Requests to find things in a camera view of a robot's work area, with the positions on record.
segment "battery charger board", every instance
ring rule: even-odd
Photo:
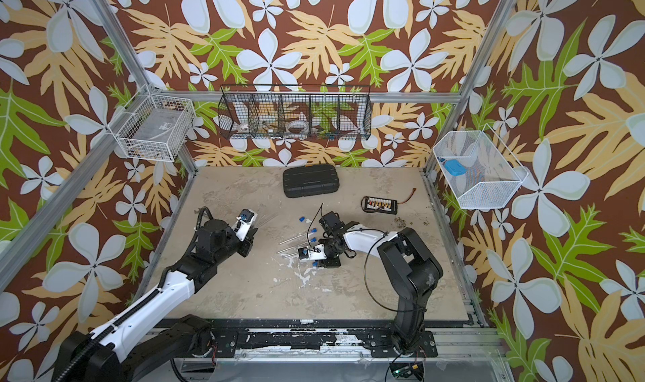
[[[361,207],[365,212],[384,212],[385,214],[397,214],[399,210],[399,205],[396,200],[371,196],[365,196],[362,199]]]

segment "concrete floor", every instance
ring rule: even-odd
[[[196,210],[207,206],[215,218],[234,224],[235,217],[249,208],[262,218],[275,217],[259,227],[248,257],[232,256],[198,294],[175,308],[168,317],[192,313],[204,318],[261,319],[355,319],[390,320],[394,313],[382,309],[368,296],[363,283],[365,254],[341,257],[340,268],[314,268],[311,262],[284,259],[279,245],[299,233],[307,224],[298,218],[312,218],[320,203],[323,214],[335,211],[345,223],[358,221],[381,230],[414,228],[443,267],[444,276],[428,301],[427,320],[467,320],[463,295],[457,285],[439,228],[416,168],[337,168],[341,187],[336,193],[289,199],[283,192],[284,168],[206,167],[199,170],[186,204],[153,273],[157,283],[161,271],[175,263],[189,243]],[[399,213],[363,212],[364,195],[405,200]],[[320,225],[316,219],[312,228]],[[384,305],[397,307],[398,295],[378,257],[368,262],[370,290]]]

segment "floral wallpaper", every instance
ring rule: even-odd
[[[157,88],[222,84],[457,92],[499,0],[115,0]],[[217,103],[196,104],[198,165],[422,167],[450,106],[376,104],[368,140],[219,136]]]
[[[114,7],[159,88],[350,83],[450,92],[498,1],[114,0]]]
[[[464,210],[432,171],[518,381],[645,379],[644,15],[519,0],[458,128],[491,125],[528,179],[504,209]]]
[[[0,0],[0,257],[135,91],[89,0]],[[0,380],[47,382],[60,342],[121,312],[169,223],[179,163],[115,151],[0,293]]]

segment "red wire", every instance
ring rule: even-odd
[[[213,356],[210,358],[210,362],[213,363],[213,368],[217,366],[217,364],[215,363],[215,354],[217,354],[217,345],[213,346]]]

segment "wire basket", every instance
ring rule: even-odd
[[[372,104],[365,92],[258,92],[222,86],[219,126],[226,138],[367,139],[372,132]]]
[[[504,141],[493,134],[495,142],[485,131],[448,132],[432,147],[462,209],[502,209],[529,174]],[[515,160],[516,169],[505,156]],[[463,173],[455,174],[451,169],[455,166]]]
[[[173,162],[196,117],[190,99],[149,94],[114,135],[128,158]]]

